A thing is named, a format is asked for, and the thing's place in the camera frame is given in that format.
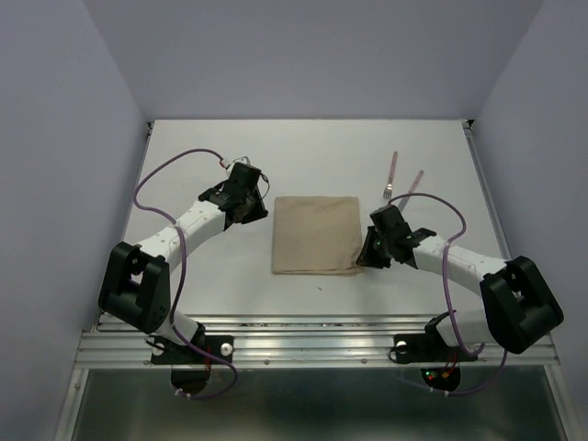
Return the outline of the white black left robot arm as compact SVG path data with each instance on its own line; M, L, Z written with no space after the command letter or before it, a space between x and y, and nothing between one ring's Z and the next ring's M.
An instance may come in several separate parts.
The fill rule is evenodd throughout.
M257 185L227 181L199 195L177 220L136 244L121 242L111 251L98 305L144 334L173 342L183 361L198 360L204 351L204 326L178 310L170 276L180 270L186 281L187 258L204 242L230 228L267 216Z

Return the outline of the beige cloth napkin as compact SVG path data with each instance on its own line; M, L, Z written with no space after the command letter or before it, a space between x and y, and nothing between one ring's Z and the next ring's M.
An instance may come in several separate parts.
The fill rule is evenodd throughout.
M355 276L362 249L356 197L277 197L271 270L275 275Z

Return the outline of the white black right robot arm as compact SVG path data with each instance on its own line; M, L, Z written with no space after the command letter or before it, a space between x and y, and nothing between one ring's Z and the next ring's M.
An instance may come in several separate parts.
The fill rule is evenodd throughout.
M459 346L472 352L474 345L486 344L521 354L562 324L563 311L531 259L506 261L477 254L425 228L401 231L404 237L393 238L368 227L357 263L381 269L396 262L437 274L444 291L454 282L482 302L475 311L456 311L449 305L432 320L423 336L429 356L443 358Z

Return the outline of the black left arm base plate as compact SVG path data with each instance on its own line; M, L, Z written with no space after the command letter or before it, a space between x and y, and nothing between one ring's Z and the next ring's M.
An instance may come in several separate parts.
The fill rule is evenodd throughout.
M145 343L151 348L151 363L156 366L194 365L210 366L219 365L220 362L205 357L185 345L178 345L161 336L150 335ZM232 362L234 338L230 335L210 335L206 337L203 351Z

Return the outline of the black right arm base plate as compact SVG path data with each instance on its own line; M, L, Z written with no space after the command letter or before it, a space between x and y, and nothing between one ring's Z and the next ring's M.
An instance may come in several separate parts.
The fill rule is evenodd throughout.
M457 346L448 346L437 334L395 334L388 357L402 365L478 360L477 356L469 356Z

